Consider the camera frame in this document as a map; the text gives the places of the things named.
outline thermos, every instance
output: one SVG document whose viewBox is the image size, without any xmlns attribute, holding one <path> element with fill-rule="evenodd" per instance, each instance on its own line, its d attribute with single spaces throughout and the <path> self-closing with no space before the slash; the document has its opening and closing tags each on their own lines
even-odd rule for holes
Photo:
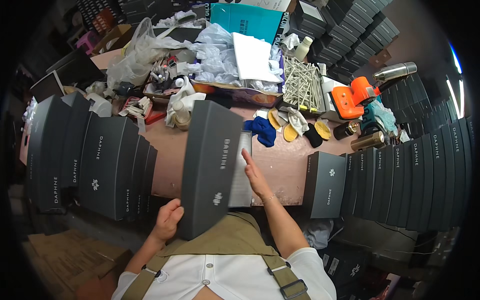
<svg viewBox="0 0 480 300">
<path fill-rule="evenodd" d="M 348 136 L 352 136 L 357 132 L 358 123 L 354 121 L 348 121 L 343 124 L 338 125 L 333 129 L 333 136 L 337 140 L 344 139 Z"/>
</svg>

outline gold thermos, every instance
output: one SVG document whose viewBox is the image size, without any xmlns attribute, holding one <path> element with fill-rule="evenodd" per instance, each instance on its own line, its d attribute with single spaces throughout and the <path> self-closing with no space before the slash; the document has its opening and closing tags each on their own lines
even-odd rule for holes
<svg viewBox="0 0 480 300">
<path fill-rule="evenodd" d="M 359 149 L 373 147 L 378 144 L 383 144 L 385 141 L 384 133 L 381 131 L 375 132 L 374 134 L 370 134 L 364 137 L 361 137 L 355 141 L 350 143 L 353 151 L 357 151 Z"/>
</svg>

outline white bottle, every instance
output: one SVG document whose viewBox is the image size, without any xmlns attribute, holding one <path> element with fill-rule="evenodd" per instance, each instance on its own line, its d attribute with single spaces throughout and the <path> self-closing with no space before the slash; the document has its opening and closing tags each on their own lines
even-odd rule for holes
<svg viewBox="0 0 480 300">
<path fill-rule="evenodd" d="M 300 45 L 297 46 L 297 49 L 295 50 L 295 58 L 303 61 L 305 56 L 307 56 L 308 50 L 310 49 L 310 45 L 312 44 L 313 40 L 306 36 L 303 41 L 300 43 Z"/>
</svg>

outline cloth rag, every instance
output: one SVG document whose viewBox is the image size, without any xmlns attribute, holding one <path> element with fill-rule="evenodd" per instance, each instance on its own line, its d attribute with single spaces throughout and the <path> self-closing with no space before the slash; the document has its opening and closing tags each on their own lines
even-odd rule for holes
<svg viewBox="0 0 480 300">
<path fill-rule="evenodd" d="M 299 136 L 303 136 L 303 133 L 308 130 L 307 120 L 305 120 L 305 117 L 298 110 L 291 107 L 287 107 L 287 110 L 290 125 L 292 125 Z"/>
<path fill-rule="evenodd" d="M 262 117 L 256 117 L 254 120 L 245 121 L 243 129 L 252 132 L 252 136 L 258 134 L 257 140 L 265 147 L 269 148 L 274 145 L 276 138 L 276 130 L 270 121 Z"/>
</svg>

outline label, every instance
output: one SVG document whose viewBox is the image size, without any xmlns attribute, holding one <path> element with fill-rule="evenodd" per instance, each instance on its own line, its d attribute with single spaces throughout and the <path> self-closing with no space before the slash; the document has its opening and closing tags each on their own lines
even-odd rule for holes
<svg viewBox="0 0 480 300">
<path fill-rule="evenodd" d="M 324 269 L 327 266 L 329 259 L 330 259 L 330 256 L 328 254 L 324 254 L 324 257 L 322 258 L 322 261 L 324 262 Z"/>
<path fill-rule="evenodd" d="M 333 258 L 332 264 L 330 265 L 330 268 L 328 269 L 328 273 L 329 273 L 330 275 L 333 276 L 333 274 L 335 273 L 336 267 L 338 266 L 338 263 L 339 263 L 339 262 L 340 262 L 340 261 L 339 261 L 338 259 L 336 259 L 335 257 Z"/>
</svg>

